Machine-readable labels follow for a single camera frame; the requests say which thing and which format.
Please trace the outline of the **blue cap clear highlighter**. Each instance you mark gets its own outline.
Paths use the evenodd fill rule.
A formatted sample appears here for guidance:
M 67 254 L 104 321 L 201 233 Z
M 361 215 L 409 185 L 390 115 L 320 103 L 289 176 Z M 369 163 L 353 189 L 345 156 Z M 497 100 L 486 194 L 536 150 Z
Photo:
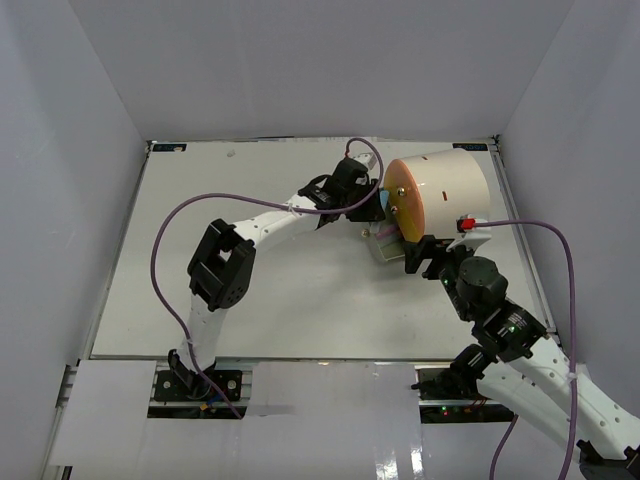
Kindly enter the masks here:
M 385 189 L 379 190 L 379 201 L 383 211 L 387 209 L 390 193 Z

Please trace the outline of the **cream round drawer organizer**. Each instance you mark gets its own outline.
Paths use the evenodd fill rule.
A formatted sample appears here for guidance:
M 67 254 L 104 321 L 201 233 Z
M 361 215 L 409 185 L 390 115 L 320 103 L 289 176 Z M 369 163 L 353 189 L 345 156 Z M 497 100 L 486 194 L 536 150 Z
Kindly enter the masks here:
M 468 214 L 485 218 L 490 213 L 485 175 L 463 149 L 395 159 L 387 167 L 383 186 L 395 222 L 409 242 L 425 235 L 458 239 L 460 218 Z

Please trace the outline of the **pink clear highlighter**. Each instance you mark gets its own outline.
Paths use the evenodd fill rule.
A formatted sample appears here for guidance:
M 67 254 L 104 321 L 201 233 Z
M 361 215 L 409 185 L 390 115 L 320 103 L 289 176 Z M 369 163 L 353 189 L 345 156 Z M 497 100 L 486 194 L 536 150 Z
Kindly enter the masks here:
M 385 238 L 389 235 L 394 234 L 397 231 L 396 227 L 389 227 L 379 233 L 376 234 L 376 238 L 381 239 L 381 238 Z

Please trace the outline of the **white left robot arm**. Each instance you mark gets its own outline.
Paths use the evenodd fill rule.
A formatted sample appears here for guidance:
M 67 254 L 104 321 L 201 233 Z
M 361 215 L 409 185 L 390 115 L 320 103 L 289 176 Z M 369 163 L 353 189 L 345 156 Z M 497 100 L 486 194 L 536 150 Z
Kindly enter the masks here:
M 344 157 L 330 175 L 314 178 L 282 204 L 250 219 L 212 221 L 187 267 L 191 305 L 188 334 L 168 354 L 177 387 L 199 399 L 211 387 L 207 371 L 229 309 L 248 293 L 256 256 L 344 215 L 351 222 L 379 222 L 385 212 L 380 181 L 369 175 L 365 155 Z

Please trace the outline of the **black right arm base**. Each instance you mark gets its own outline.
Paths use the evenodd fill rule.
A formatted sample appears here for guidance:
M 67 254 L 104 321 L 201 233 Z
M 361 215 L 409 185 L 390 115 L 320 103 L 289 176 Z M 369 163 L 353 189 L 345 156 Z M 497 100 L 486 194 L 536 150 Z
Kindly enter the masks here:
M 445 368 L 418 368 L 411 386 L 419 395 L 422 424 L 509 423 L 514 414 L 474 387 L 457 386 Z

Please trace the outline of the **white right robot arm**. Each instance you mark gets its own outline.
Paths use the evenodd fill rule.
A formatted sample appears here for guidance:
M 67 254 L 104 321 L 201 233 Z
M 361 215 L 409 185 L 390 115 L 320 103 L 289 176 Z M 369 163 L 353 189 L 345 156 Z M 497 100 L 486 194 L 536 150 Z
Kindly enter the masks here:
M 499 402 L 565 447 L 561 478 L 573 461 L 586 479 L 638 478 L 638 417 L 578 371 L 574 354 L 508 298 L 507 279 L 476 253 L 491 226 L 467 215 L 457 222 L 456 240 L 425 235 L 403 243 L 406 273 L 427 261 L 423 278 L 441 284 L 475 339 L 436 376 L 420 373 L 414 389 L 422 396 Z

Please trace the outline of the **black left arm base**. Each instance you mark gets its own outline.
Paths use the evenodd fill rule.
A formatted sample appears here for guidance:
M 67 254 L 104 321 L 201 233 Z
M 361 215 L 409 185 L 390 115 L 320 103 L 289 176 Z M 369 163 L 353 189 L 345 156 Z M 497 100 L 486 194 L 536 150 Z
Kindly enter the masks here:
M 241 399 L 243 372 L 241 370 L 216 370 L 208 374 L 209 378 L 223 391 L 231 402 Z M 211 399 L 223 402 L 219 393 L 202 379 L 196 381 L 193 388 L 187 387 L 178 376 L 169 369 L 158 370 L 151 400 L 159 403 L 205 402 Z

